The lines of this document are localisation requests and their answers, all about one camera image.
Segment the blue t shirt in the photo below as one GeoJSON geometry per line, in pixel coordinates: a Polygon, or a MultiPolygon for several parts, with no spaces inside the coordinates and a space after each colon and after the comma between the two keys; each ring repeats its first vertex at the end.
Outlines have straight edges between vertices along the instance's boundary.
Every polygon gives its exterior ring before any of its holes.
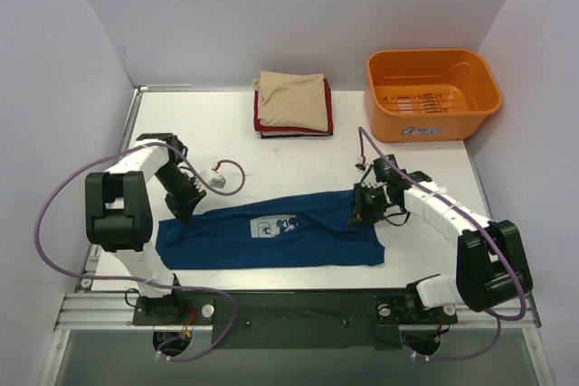
{"type": "Polygon", "coordinates": [[[350,190],[280,197],[159,223],[156,250],[172,270],[379,266],[372,226],[347,226],[350,190]]]}

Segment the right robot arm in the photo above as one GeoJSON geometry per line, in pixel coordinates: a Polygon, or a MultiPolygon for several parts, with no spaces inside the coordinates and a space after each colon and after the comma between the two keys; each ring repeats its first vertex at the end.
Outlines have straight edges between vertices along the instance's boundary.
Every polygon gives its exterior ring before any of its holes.
{"type": "Polygon", "coordinates": [[[451,275],[434,275],[407,287],[403,310],[414,322],[424,322],[436,308],[464,305],[474,312],[490,312],[512,299],[526,300],[534,282],[518,227],[509,220],[493,221],[461,205],[421,171],[408,173],[393,155],[356,168],[368,184],[354,185],[347,223],[372,226],[390,221],[396,207],[406,218],[417,217],[456,247],[451,275]]]}

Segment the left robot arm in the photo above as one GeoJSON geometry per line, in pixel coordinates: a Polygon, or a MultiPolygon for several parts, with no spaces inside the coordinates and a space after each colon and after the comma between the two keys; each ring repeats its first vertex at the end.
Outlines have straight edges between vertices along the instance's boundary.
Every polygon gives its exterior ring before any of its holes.
{"type": "Polygon", "coordinates": [[[152,301],[154,314],[167,325],[184,318],[186,302],[172,293],[174,274],[150,243],[154,219],[147,183],[155,178],[166,191],[165,204],[186,225],[196,205],[206,196],[193,176],[181,171],[187,148],[172,133],[143,134],[138,150],[104,172],[85,178],[85,220],[89,242],[113,254],[132,278],[138,293],[152,301]]]}

